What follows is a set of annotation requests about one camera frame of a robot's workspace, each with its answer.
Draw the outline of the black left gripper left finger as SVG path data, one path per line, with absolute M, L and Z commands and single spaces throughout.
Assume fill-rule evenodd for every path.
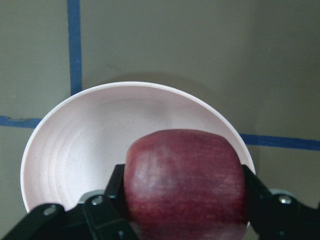
M 34 207 L 5 240 L 136 240 L 124 197 L 124 164 L 117 164 L 106 189 L 85 193 L 70 210 L 58 203 Z

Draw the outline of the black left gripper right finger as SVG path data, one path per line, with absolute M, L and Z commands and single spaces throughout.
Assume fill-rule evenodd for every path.
M 320 209 L 302 204 L 284 190 L 271 191 L 243 164 L 247 216 L 260 240 L 318 240 Z

